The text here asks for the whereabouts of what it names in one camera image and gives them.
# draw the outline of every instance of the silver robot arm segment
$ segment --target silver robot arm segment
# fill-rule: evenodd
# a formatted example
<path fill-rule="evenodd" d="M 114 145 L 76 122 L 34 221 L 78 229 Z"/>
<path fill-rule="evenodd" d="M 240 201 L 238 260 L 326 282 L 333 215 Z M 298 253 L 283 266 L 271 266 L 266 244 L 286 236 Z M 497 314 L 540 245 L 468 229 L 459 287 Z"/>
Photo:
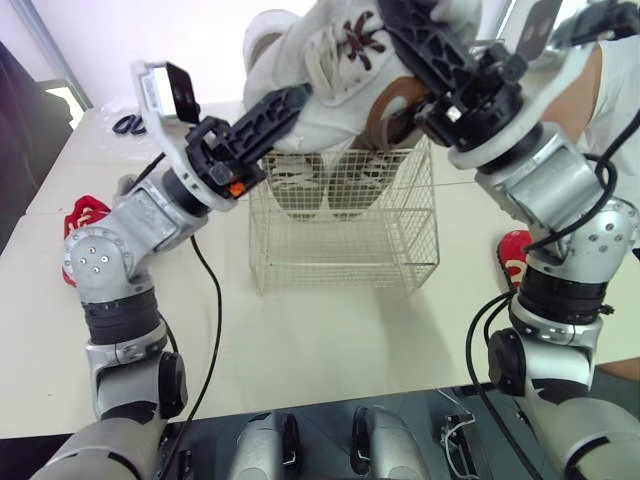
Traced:
<path fill-rule="evenodd" d="M 554 124 L 546 107 L 579 75 L 599 38 L 638 33 L 637 7 L 592 4 L 562 24 L 527 64 L 499 44 L 472 56 L 444 25 L 430 23 L 430 2 L 380 0 L 398 56 L 424 81 L 430 98 L 416 122 L 450 150 L 535 241 L 563 231 L 603 195 L 592 164 Z M 606 287 L 638 239 L 638 206 L 611 197 L 575 230 L 527 257 L 509 316 L 513 328 L 489 343 L 489 375 L 513 395 L 564 478 L 631 479 L 640 471 L 640 424 L 616 405 L 587 397 L 602 328 Z"/>
<path fill-rule="evenodd" d="M 198 121 L 189 77 L 171 64 L 138 63 L 134 78 L 146 127 L 172 167 L 137 179 L 108 216 L 65 241 L 63 268 L 89 327 L 98 421 L 73 435 L 36 479 L 153 476 L 160 436 L 187 391 L 182 358 L 163 351 L 167 326 L 149 263 L 264 179 L 258 160 L 288 133 L 310 94 L 307 85 L 272 92 L 231 126 Z"/>

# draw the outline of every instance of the white table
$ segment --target white table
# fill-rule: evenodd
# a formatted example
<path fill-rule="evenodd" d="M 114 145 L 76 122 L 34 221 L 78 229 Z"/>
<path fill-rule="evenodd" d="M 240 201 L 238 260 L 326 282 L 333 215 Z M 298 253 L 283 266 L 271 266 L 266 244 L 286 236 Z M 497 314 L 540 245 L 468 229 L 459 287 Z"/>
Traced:
<path fill-rule="evenodd" d="M 220 108 L 230 119 L 239 111 Z M 110 203 L 119 176 L 140 171 L 157 153 L 147 140 L 115 142 L 105 121 L 88 113 L 0 257 L 0 438 L 71 432 L 94 420 L 83 312 L 60 276 L 62 220 L 82 194 Z M 87 143 L 103 136 L 101 148 Z M 136 156 L 127 158 L 120 150 L 126 148 Z M 248 202 L 212 216 L 197 237 L 222 283 L 224 325 L 198 418 L 469 383 L 467 326 L 502 287 L 497 240 L 520 225 L 470 183 L 469 172 L 448 166 L 442 152 L 434 162 L 441 265 L 409 298 L 368 288 L 260 296 L 248 266 Z M 158 258 L 152 273 L 194 399 L 213 345 L 215 291 L 188 243 Z M 617 328 L 605 326 L 599 362 L 640 354 L 639 275 L 640 263 L 629 256 L 611 283 L 607 302 L 616 314 L 605 323 Z M 486 380 L 481 337 L 473 358 Z"/>

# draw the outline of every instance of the shoelace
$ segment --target shoelace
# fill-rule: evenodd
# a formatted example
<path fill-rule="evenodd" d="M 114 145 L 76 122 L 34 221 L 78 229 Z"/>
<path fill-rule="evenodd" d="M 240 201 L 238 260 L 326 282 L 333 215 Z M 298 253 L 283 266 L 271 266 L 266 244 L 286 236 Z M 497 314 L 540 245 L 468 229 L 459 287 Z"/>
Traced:
<path fill-rule="evenodd" d="M 334 98 L 337 92 L 346 91 L 358 83 L 365 72 L 371 70 L 371 60 L 366 48 L 382 53 L 386 47 L 372 38 L 373 33 L 364 33 L 364 24 L 373 13 L 364 12 L 358 17 L 355 27 L 346 22 L 340 28 L 345 30 L 347 43 L 338 44 L 336 27 L 329 24 L 322 32 L 318 44 L 304 53 L 304 62 L 311 77 L 314 91 L 326 98 Z M 346 57 L 350 62 L 341 62 Z"/>
<path fill-rule="evenodd" d="M 292 188 L 317 188 L 313 167 L 304 156 L 277 159 L 271 169 L 271 188 L 291 190 Z"/>
<path fill-rule="evenodd" d="M 385 160 L 380 155 L 376 155 L 373 160 L 362 167 L 362 170 L 358 172 L 358 176 L 350 180 L 349 184 L 384 190 L 391 179 L 392 166 L 392 162 Z"/>

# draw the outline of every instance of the wire basket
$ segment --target wire basket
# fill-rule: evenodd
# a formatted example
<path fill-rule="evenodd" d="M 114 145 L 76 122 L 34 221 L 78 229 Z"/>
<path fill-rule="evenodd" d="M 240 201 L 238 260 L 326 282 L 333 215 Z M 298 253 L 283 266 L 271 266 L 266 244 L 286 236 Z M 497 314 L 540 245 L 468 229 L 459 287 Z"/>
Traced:
<path fill-rule="evenodd" d="M 420 287 L 439 262 L 431 146 L 333 150 L 262 159 L 250 202 L 258 289 Z"/>

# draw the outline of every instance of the wall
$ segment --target wall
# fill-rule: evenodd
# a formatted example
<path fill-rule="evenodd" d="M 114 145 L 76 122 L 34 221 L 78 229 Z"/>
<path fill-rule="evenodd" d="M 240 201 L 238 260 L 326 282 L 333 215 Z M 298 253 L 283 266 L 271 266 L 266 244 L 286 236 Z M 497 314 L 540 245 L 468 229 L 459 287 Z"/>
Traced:
<path fill-rule="evenodd" d="M 0 42 L 36 81 L 57 77 L 9 0 L 0 0 Z"/>
<path fill-rule="evenodd" d="M 527 16 L 529 15 L 529 11 L 537 2 L 538 0 L 517 0 L 515 2 L 507 19 L 507 23 L 505 24 L 505 28 L 500 35 L 500 37 L 504 39 L 507 47 L 511 50 L 515 50 L 518 46 L 518 41 L 520 40 L 520 35 L 524 29 L 524 24 L 527 20 Z M 584 5 L 586 5 L 586 0 L 563 0 L 560 11 L 558 12 L 556 24 L 563 19 L 572 16 Z"/>
<path fill-rule="evenodd" d="M 483 0 L 482 20 L 478 29 L 478 39 L 494 38 L 502 21 L 502 12 L 510 0 Z"/>
<path fill-rule="evenodd" d="M 201 103 L 242 96 L 242 38 L 267 8 L 304 14 L 315 0 L 33 0 L 94 105 L 134 104 L 129 64 L 167 59 L 186 69 Z M 506 0 L 485 0 L 481 36 Z"/>

